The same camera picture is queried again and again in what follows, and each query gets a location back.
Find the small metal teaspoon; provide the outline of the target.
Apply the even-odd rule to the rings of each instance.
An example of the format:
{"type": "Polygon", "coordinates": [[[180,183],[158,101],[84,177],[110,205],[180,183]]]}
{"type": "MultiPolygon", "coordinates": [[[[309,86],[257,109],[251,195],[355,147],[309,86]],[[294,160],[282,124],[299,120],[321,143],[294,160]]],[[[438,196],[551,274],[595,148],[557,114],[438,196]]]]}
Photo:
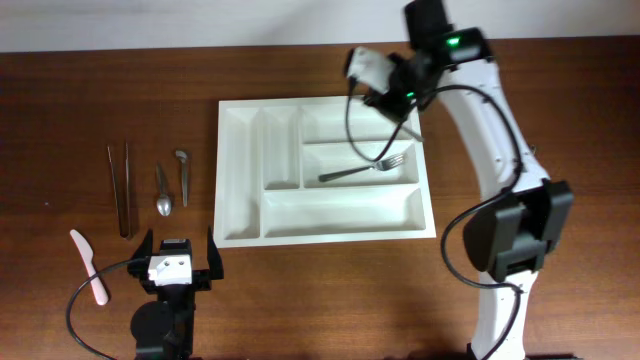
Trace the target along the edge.
{"type": "Polygon", "coordinates": [[[159,163],[156,164],[156,181],[159,192],[156,200],[156,208],[161,216],[167,217],[172,211],[172,201],[167,192],[164,171],[159,163]]]}

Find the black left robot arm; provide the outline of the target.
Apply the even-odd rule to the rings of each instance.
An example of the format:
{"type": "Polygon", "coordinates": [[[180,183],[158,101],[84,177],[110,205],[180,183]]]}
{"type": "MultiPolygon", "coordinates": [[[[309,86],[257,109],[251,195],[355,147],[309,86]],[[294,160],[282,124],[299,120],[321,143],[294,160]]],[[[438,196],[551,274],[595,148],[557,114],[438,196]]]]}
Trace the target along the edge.
{"type": "Polygon", "coordinates": [[[224,267],[207,230],[208,267],[193,268],[188,239],[166,239],[153,251],[153,231],[148,230],[131,257],[127,272],[139,280],[154,301],[140,306],[130,322],[136,341],[137,359],[188,359],[193,353],[196,294],[212,289],[212,282],[224,278],[224,267]]]}

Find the white plastic knife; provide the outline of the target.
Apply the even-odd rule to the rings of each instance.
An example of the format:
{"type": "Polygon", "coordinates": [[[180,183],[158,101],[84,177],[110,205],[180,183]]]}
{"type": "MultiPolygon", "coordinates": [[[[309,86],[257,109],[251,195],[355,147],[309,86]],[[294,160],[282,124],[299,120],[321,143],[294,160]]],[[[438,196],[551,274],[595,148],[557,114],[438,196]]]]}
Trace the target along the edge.
{"type": "MultiPolygon", "coordinates": [[[[91,245],[89,244],[87,239],[76,229],[72,229],[70,231],[70,236],[74,241],[76,248],[78,249],[88,276],[91,277],[95,275],[97,271],[93,264],[94,252],[91,245]]],[[[99,277],[96,277],[90,282],[90,284],[96,303],[100,306],[106,305],[109,302],[109,295],[102,280],[99,277]]]]}

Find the white plastic cutlery tray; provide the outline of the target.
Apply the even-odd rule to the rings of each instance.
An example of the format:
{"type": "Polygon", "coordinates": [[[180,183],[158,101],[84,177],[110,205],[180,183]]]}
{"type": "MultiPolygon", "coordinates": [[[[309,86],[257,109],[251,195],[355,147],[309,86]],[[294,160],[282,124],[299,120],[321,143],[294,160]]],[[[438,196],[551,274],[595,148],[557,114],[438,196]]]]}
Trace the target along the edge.
{"type": "Polygon", "coordinates": [[[222,101],[213,237],[221,248],[433,238],[424,148],[343,96],[222,101]],[[404,153],[386,172],[322,174],[404,153]]]}

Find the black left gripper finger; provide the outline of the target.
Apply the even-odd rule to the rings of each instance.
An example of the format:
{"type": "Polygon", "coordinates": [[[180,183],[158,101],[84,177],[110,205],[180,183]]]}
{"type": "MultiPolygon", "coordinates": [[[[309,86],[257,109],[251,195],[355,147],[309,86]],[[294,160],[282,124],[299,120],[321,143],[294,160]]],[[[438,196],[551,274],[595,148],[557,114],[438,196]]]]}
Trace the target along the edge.
{"type": "Polygon", "coordinates": [[[219,249],[214,241],[211,226],[207,228],[207,262],[209,266],[209,278],[211,280],[223,280],[224,266],[219,249]]]}
{"type": "Polygon", "coordinates": [[[131,257],[127,265],[127,272],[131,276],[145,276],[148,272],[150,258],[153,252],[153,230],[149,229],[131,257]]]}

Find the metal fork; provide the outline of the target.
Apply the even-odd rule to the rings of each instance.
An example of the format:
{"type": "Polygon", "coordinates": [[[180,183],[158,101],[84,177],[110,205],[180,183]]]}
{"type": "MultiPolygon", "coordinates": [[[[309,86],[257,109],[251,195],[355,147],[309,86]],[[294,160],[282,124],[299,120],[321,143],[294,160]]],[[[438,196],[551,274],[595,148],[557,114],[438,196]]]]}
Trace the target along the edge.
{"type": "Polygon", "coordinates": [[[415,139],[417,142],[422,143],[424,141],[424,138],[422,137],[422,135],[420,133],[413,131],[411,128],[403,126],[402,130],[405,133],[407,133],[409,136],[411,136],[413,139],[415,139]]]}
{"type": "Polygon", "coordinates": [[[399,167],[405,162],[405,160],[406,160],[406,155],[404,153],[400,153],[385,159],[381,159],[379,161],[376,161],[366,166],[361,166],[361,167],[352,168],[348,170],[342,170],[342,171],[319,175],[318,181],[321,183],[325,183],[325,182],[333,181],[342,177],[353,175],[356,173],[364,172],[367,170],[386,172],[396,167],[399,167]]]}

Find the long metal tongs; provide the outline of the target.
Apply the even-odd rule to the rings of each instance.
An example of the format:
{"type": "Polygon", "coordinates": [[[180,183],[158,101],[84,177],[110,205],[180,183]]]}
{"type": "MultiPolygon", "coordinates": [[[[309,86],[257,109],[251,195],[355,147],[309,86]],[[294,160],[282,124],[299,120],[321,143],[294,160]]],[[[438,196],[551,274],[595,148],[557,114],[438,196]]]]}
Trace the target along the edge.
{"type": "Polygon", "coordinates": [[[107,156],[110,168],[111,183],[114,193],[114,201],[116,206],[116,215],[118,218],[119,235],[121,238],[128,240],[132,237],[132,220],[131,220],[131,196],[130,196],[130,161],[129,147],[125,143],[124,147],[124,183],[120,184],[114,166],[114,157],[112,155],[111,146],[107,146],[107,156]]]}

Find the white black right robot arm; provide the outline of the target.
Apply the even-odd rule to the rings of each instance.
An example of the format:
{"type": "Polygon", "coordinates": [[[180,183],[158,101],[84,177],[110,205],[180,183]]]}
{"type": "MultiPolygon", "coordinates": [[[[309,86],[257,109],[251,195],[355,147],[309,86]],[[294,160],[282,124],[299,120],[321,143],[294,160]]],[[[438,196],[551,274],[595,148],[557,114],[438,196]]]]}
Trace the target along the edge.
{"type": "Polygon", "coordinates": [[[413,54],[352,50],[344,74],[368,88],[365,105],[402,126],[439,100],[454,121],[480,190],[478,204],[443,230],[450,273],[479,292],[467,359],[523,359],[528,300],[574,202],[565,181],[537,161],[509,108],[483,32],[457,29],[441,1],[411,1],[404,18],[413,54]]]}

